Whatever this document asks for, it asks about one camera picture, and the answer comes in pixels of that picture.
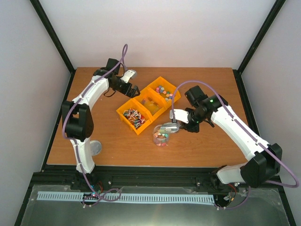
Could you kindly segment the yellow bin with lollipops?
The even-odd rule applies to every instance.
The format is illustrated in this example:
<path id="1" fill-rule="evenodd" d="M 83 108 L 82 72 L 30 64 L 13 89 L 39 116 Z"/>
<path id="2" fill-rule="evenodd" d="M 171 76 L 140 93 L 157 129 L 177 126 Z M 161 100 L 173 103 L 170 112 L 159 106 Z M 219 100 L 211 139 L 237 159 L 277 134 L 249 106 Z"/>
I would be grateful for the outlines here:
<path id="1" fill-rule="evenodd" d="M 140 135 L 152 123 L 151 113 L 134 98 L 125 102 L 116 112 L 120 120 L 137 135 Z"/>

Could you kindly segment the yellow bin with popsicle candies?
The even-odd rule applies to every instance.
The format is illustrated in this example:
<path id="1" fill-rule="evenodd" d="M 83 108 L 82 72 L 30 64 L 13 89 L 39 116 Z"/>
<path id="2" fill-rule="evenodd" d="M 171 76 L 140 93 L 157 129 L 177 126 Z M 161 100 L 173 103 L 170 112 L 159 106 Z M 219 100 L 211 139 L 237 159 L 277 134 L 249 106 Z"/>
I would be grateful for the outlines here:
<path id="1" fill-rule="evenodd" d="M 130 108 L 137 110 L 150 122 L 154 122 L 168 109 L 165 99 L 150 87 L 144 88 L 139 96 L 130 101 Z"/>

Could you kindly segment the yellow bin with star candies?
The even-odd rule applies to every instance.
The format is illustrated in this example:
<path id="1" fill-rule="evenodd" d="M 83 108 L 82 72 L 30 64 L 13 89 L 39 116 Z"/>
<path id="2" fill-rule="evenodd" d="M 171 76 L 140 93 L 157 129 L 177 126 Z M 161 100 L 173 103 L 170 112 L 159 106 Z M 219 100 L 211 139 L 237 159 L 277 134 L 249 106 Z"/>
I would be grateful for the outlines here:
<path id="1" fill-rule="evenodd" d="M 159 97 L 159 99 L 163 100 L 163 105 L 166 109 L 171 107 L 172 99 L 174 100 L 174 102 L 176 102 L 181 98 L 179 91 L 175 93 L 176 86 L 174 86 L 161 76 L 147 85 L 147 87 L 155 92 L 156 97 Z"/>

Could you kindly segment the silver metal scoop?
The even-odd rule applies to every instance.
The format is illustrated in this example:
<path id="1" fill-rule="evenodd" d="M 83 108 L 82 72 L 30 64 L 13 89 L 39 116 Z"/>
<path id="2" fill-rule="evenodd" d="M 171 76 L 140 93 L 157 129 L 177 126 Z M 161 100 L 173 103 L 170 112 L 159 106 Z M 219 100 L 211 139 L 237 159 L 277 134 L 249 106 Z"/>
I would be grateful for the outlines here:
<path id="1" fill-rule="evenodd" d="M 164 133 L 164 134 L 177 133 L 179 130 L 180 130 L 180 123 L 178 122 L 164 123 L 159 128 L 160 133 Z"/>

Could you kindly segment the round clear cup lid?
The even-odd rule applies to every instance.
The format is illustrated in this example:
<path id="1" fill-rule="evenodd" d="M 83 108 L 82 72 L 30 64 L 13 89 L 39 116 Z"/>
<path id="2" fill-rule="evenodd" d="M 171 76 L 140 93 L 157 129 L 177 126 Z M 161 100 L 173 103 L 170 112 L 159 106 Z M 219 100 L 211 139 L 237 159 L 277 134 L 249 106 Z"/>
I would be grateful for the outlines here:
<path id="1" fill-rule="evenodd" d="M 91 140 L 90 141 L 90 149 L 92 156 L 98 155 L 102 150 L 102 144 L 98 140 Z"/>

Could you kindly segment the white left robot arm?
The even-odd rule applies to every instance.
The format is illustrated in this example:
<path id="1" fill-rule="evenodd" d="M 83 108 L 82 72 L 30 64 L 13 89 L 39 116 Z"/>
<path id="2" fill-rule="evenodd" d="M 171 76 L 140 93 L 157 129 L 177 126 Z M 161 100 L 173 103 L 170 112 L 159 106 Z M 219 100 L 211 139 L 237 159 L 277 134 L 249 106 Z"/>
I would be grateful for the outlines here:
<path id="1" fill-rule="evenodd" d="M 118 76 L 121 62 L 108 59 L 105 67 L 97 69 L 85 89 L 72 101 L 64 101 L 62 110 L 62 136 L 70 140 L 76 157 L 76 170 L 85 173 L 81 179 L 86 189 L 94 189 L 98 178 L 91 172 L 95 167 L 92 158 L 90 137 L 94 130 L 91 110 L 97 100 L 109 89 L 134 98 L 140 95 L 139 88 L 132 86 L 131 79 L 137 76 L 132 69 Z"/>

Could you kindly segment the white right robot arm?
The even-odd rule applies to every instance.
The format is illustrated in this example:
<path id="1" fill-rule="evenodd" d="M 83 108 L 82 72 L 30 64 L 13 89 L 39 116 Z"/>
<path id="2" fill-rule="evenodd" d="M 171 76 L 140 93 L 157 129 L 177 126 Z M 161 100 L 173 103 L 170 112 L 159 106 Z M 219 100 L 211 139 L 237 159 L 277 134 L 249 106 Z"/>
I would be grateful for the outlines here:
<path id="1" fill-rule="evenodd" d="M 213 172 L 212 183 L 245 183 L 252 188 L 259 187 L 280 171 L 282 148 L 269 144 L 254 133 L 232 110 L 221 96 L 208 97 L 199 86 L 185 92 L 191 108 L 186 108 L 186 119 L 181 127 L 188 132 L 199 132 L 199 125 L 207 122 L 219 126 L 239 147 L 247 162 L 233 166 L 222 166 Z"/>

